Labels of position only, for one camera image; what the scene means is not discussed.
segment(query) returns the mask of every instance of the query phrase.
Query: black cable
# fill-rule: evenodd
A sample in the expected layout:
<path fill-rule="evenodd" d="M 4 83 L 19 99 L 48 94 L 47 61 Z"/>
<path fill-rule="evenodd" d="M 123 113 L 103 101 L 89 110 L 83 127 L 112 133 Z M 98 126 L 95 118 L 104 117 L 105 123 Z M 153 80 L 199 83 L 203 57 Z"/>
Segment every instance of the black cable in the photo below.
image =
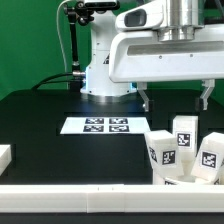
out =
<path fill-rule="evenodd" d="M 219 12 L 222 15 L 222 18 L 224 18 L 224 10 L 223 10 L 223 7 L 222 7 L 222 3 L 220 2 L 220 0 L 215 0 L 215 3 L 216 3 L 216 6 L 217 6 Z"/>
<path fill-rule="evenodd" d="M 60 77 L 68 77 L 68 76 L 72 76 L 72 75 L 73 75 L 72 73 L 62 73 L 62 74 L 57 74 L 57 75 L 50 76 L 48 78 L 43 79 L 42 81 L 40 81 L 35 86 L 33 86 L 31 88 L 31 90 L 37 90 L 43 83 L 46 83 L 49 80 L 60 78 Z"/>
<path fill-rule="evenodd" d="M 137 6 L 141 6 L 145 4 L 144 0 L 136 0 L 136 2 L 137 2 Z"/>
<path fill-rule="evenodd" d="M 80 80 L 71 79 L 71 80 L 61 80 L 61 81 L 43 82 L 43 83 L 41 83 L 40 86 L 42 86 L 42 85 L 46 85 L 46 84 L 52 84 L 52 83 L 64 83 L 64 82 L 66 82 L 66 83 L 70 83 L 70 82 L 80 82 Z"/>
<path fill-rule="evenodd" d="M 78 55 L 78 43 L 77 43 L 77 32 L 76 32 L 76 22 L 77 22 L 77 12 L 76 7 L 69 7 L 68 4 L 64 5 L 64 12 L 68 16 L 70 35 L 71 35 L 71 45 L 72 45 L 72 70 L 80 70 L 79 65 L 79 55 Z"/>

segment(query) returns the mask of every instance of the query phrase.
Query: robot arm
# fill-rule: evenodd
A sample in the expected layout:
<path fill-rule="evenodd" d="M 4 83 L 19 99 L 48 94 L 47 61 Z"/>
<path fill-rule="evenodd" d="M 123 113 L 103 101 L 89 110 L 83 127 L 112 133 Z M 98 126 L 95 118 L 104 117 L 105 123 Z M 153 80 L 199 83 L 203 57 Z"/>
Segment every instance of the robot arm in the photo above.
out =
<path fill-rule="evenodd" d="M 110 51 L 113 82 L 202 80 L 205 91 L 224 78 L 224 25 L 204 25 L 204 0 L 153 0 L 117 17 Z"/>

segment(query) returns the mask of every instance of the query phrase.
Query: white box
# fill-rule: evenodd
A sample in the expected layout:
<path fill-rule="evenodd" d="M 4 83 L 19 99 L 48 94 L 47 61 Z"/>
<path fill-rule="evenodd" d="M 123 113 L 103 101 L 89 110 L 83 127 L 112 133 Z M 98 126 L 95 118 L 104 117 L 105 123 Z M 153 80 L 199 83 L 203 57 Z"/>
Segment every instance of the white box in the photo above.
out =
<path fill-rule="evenodd" d="M 191 175 L 215 181 L 219 178 L 224 161 L 224 134 L 213 132 L 201 144 Z"/>
<path fill-rule="evenodd" d="M 220 177 L 218 177 L 215 181 L 209 181 L 202 178 L 195 178 L 196 184 L 203 184 L 203 185 L 220 185 Z"/>
<path fill-rule="evenodd" d="M 153 185 L 164 185 L 165 184 L 165 179 L 161 177 L 159 174 L 157 174 L 154 170 L 152 173 L 152 184 Z"/>
<path fill-rule="evenodd" d="M 195 159 L 193 161 L 182 161 L 184 176 L 190 176 L 191 175 L 191 171 L 193 169 Z"/>
<path fill-rule="evenodd" d="M 4 172 L 6 167 L 12 161 L 11 146 L 0 145 L 0 175 Z"/>
<path fill-rule="evenodd" d="M 223 170 L 220 173 L 220 184 L 224 185 L 224 172 L 223 172 Z"/>
<path fill-rule="evenodd" d="M 197 154 L 198 117 L 176 116 L 173 135 L 177 137 L 182 161 L 193 161 Z"/>
<path fill-rule="evenodd" d="M 161 177 L 182 176 L 176 137 L 165 130 L 145 132 L 144 135 L 153 170 Z"/>

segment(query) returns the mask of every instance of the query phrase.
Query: green wall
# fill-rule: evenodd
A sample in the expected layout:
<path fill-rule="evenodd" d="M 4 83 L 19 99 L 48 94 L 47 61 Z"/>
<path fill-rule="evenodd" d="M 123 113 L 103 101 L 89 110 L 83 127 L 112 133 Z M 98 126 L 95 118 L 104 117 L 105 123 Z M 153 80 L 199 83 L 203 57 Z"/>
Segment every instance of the green wall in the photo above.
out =
<path fill-rule="evenodd" d="M 56 11 L 62 0 L 0 1 L 0 99 L 12 91 L 30 89 L 42 79 L 64 72 L 56 30 Z M 120 11 L 134 7 L 123 4 Z M 207 15 L 217 10 L 206 11 Z M 67 18 L 60 15 L 60 27 L 68 62 L 71 63 Z M 77 27 L 81 67 L 90 61 L 90 29 Z M 213 97 L 224 105 L 223 80 L 217 81 Z M 149 88 L 201 89 L 200 81 L 149 83 Z M 42 88 L 66 88 L 54 84 Z"/>

